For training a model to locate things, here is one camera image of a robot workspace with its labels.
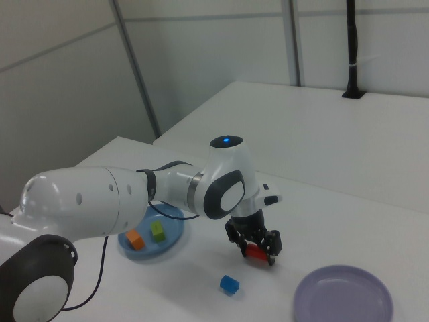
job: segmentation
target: red block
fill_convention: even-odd
[[[267,254],[255,244],[247,244],[246,256],[251,256],[254,258],[259,258],[260,260],[268,261]]]

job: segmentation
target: orange block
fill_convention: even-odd
[[[137,230],[133,229],[128,231],[125,234],[125,237],[127,237],[127,239],[129,240],[129,242],[131,243],[131,245],[135,250],[140,250],[143,247],[145,247],[145,242],[143,238],[141,238],[139,233],[137,233]]]

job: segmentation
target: green block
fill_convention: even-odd
[[[161,221],[157,220],[150,224],[152,229],[152,235],[155,239],[155,242],[160,243],[166,240],[166,236],[164,235],[164,230],[162,229]]]

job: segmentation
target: blue block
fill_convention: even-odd
[[[235,294],[240,288],[240,282],[227,275],[221,279],[221,288],[231,294]]]

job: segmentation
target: toy block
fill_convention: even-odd
[[[265,260],[265,261],[268,260],[267,254],[261,248],[257,247],[257,245],[255,244],[247,244],[246,256],[259,258],[260,260]]]
[[[125,237],[128,239],[128,241],[131,243],[135,250],[140,250],[145,247],[145,242],[143,238],[139,235],[137,230],[133,229],[128,231],[125,234]]]
[[[228,293],[235,294],[240,288],[240,282],[228,275],[225,275],[221,279],[221,288],[226,290]]]
[[[164,230],[162,229],[161,221],[157,220],[150,224],[152,229],[152,235],[155,239],[155,242],[160,243],[166,240],[166,236],[164,235]]]

